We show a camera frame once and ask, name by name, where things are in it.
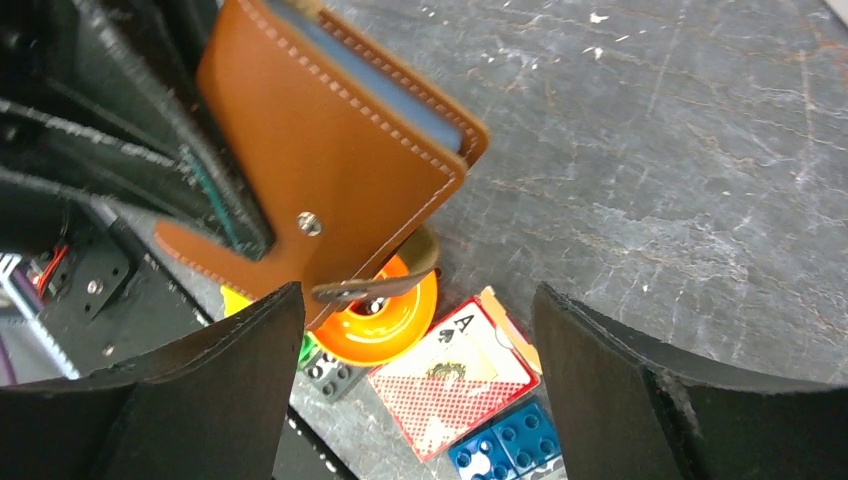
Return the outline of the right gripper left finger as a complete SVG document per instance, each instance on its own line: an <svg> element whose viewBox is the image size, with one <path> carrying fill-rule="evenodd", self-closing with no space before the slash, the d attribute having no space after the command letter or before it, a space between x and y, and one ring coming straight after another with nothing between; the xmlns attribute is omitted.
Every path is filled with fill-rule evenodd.
<svg viewBox="0 0 848 480"><path fill-rule="evenodd" d="M1 391L5 479L268 479L302 342L301 286L77 380Z"/></svg>

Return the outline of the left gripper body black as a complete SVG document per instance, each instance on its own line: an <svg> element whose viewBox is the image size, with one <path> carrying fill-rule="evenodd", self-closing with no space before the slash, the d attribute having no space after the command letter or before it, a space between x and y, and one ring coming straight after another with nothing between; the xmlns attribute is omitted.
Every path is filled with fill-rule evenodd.
<svg viewBox="0 0 848 480"><path fill-rule="evenodd" d="M1 182L172 218L152 200L155 174L172 161L131 143L76 86L73 2L1 5Z"/></svg>

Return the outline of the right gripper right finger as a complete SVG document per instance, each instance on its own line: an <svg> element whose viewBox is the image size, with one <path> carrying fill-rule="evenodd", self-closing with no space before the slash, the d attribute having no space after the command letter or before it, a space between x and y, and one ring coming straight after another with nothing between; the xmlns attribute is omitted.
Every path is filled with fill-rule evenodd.
<svg viewBox="0 0 848 480"><path fill-rule="evenodd" d="M675 347L548 284L536 346L571 479L843 479L847 389Z"/></svg>

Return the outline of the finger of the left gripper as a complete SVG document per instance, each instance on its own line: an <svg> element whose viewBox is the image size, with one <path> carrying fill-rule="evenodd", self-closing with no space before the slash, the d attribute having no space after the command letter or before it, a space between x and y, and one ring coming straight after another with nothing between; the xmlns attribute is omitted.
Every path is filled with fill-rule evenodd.
<svg viewBox="0 0 848 480"><path fill-rule="evenodd" d="M163 214L259 260L274 236L195 84L216 1L75 1L75 82L97 110L172 166L154 176Z"/></svg>

